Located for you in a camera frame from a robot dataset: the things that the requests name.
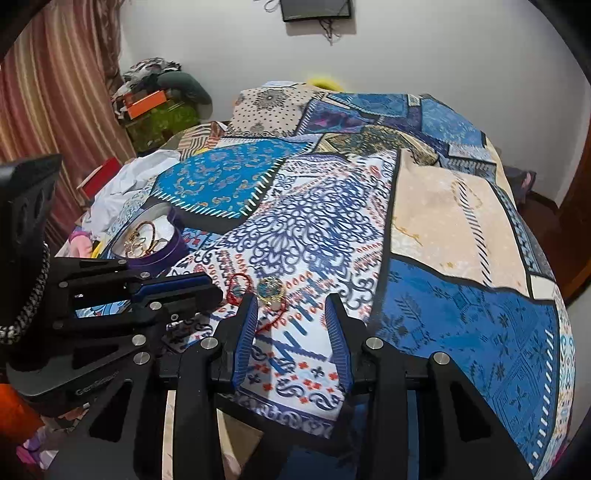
tv screen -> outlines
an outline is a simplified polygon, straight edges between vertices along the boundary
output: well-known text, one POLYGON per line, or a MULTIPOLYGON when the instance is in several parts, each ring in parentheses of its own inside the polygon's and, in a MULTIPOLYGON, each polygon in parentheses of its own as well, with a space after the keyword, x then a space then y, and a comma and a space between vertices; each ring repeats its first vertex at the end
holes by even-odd
POLYGON ((322 18, 351 18, 350 0, 281 0, 284 22, 322 18))

patchwork bedspread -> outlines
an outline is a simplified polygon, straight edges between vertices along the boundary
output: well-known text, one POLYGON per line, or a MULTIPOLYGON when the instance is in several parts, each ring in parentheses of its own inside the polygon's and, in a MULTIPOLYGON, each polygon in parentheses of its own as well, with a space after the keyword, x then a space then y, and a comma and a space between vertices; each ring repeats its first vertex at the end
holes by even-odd
MULTIPOLYGON (((429 95, 271 83, 242 92, 226 135, 152 195, 237 220, 172 275, 205 271, 224 292, 233 273, 273 275, 287 288, 279 321, 260 308, 238 404, 330 436, 343 394, 323 312, 338 292, 398 349, 448 352, 536 478, 550 467, 573 397, 569 320, 495 148, 454 110, 429 95)), ((235 311, 177 325, 166 342, 182 351, 235 311)))

red bracelet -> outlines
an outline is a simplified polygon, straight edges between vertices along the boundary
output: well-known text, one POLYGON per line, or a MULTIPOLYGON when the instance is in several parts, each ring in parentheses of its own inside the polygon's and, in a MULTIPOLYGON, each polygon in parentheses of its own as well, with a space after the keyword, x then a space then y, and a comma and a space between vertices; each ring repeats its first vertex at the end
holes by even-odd
POLYGON ((263 325, 261 328, 259 328, 256 332, 257 333, 261 333, 264 331, 270 332, 271 329, 277 325, 277 323, 279 323, 279 321, 281 320, 281 317, 283 317, 283 314, 287 312, 287 302, 285 300, 285 297, 281 299, 281 310, 279 311, 279 316, 273 320, 272 322, 269 322, 265 325, 263 325))
POLYGON ((249 291, 253 291, 252 289, 252 279, 250 278, 250 276, 246 275, 245 273, 234 273, 230 276, 230 279, 228 281, 228 293, 226 293, 226 300, 228 301, 228 303, 230 305, 234 305, 236 307, 238 307, 241 303, 242 303, 242 296, 237 296, 233 291, 232 291, 232 282, 236 283, 236 286, 239 287, 238 282, 235 280, 236 277, 242 277, 246 280, 246 290, 244 293, 247 293, 249 291))

green container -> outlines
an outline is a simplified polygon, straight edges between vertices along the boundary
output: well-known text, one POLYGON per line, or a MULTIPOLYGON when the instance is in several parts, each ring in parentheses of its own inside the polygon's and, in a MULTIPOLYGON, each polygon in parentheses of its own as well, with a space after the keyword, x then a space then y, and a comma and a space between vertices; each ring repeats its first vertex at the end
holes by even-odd
POLYGON ((135 151, 142 153, 160 148, 172 135, 199 123, 194 107, 180 100, 167 100, 125 124, 125 129, 135 151))

pile of clothes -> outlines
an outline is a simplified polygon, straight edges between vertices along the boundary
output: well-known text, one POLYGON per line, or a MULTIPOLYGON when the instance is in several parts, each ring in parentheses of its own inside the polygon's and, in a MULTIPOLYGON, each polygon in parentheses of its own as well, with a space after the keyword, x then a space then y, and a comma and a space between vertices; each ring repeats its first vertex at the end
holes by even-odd
POLYGON ((212 98, 195 78, 181 71, 181 64, 156 57, 141 60, 122 74, 125 83, 113 94, 115 116, 130 120, 127 106, 143 97, 164 90, 168 98, 178 98, 197 105, 210 105, 212 98))

